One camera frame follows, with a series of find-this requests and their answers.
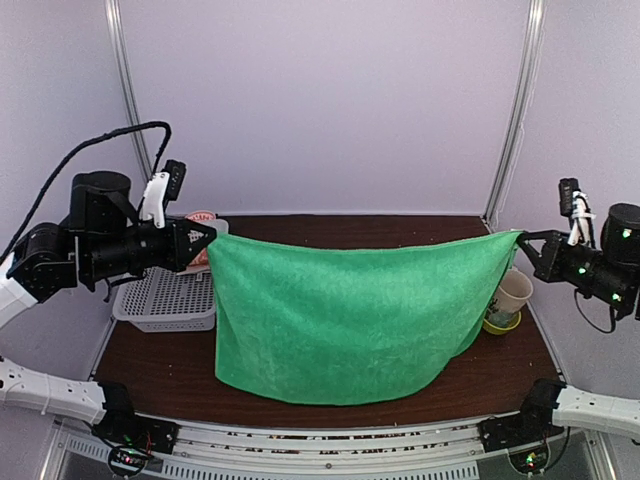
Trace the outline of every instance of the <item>black mount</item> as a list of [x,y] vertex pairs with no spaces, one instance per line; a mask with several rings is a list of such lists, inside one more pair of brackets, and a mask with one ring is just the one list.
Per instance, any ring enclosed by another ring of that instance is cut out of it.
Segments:
[[485,452],[515,448],[561,434],[564,429],[553,425],[552,416],[558,408],[558,395],[566,386],[557,380],[536,380],[520,412],[480,422],[478,429]]
[[171,454],[178,438],[178,424],[136,415],[129,394],[119,383],[98,383],[104,392],[102,421],[93,426],[92,433],[117,445],[127,445],[146,451]]

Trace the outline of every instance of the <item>black joint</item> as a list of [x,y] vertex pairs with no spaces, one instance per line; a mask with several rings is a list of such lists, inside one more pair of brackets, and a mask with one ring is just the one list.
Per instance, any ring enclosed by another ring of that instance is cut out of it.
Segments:
[[102,408],[107,412],[120,412],[124,414],[134,414],[133,404],[129,398],[127,387],[121,383],[99,382],[98,386],[104,393],[104,403]]

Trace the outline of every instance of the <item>brown tabletop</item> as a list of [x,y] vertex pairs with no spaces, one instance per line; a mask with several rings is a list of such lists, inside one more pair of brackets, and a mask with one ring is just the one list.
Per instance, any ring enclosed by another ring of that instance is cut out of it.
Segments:
[[[238,235],[323,248],[429,245],[487,233],[476,217],[232,217]],[[481,332],[440,376],[406,398],[357,407],[309,407],[258,397],[214,375],[215,331],[143,333],[119,323],[97,380],[124,383],[143,413],[178,419],[269,427],[368,427],[436,422],[517,410],[537,378],[556,378],[546,345],[527,309],[502,337]]]

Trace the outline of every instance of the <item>white cable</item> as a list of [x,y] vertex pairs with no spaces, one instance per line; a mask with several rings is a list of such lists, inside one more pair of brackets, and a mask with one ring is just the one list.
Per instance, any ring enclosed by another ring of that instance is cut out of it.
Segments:
[[40,415],[46,415],[47,408],[49,408],[49,402],[51,402],[51,383],[49,383],[49,375],[47,375],[46,373],[44,374],[44,381],[47,385],[47,399],[45,400],[44,405],[42,406],[42,411],[40,412]]
[[596,216],[589,212],[589,199],[579,190],[573,192],[573,213],[571,214],[571,234],[567,243],[575,246],[578,243],[591,243],[590,223]]

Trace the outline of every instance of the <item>gray basket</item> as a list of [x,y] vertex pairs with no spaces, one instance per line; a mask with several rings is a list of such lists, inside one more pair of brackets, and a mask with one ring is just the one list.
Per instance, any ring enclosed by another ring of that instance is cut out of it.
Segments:
[[215,312],[210,272],[176,275],[163,268],[120,286],[113,304],[114,318],[143,332],[211,330]]

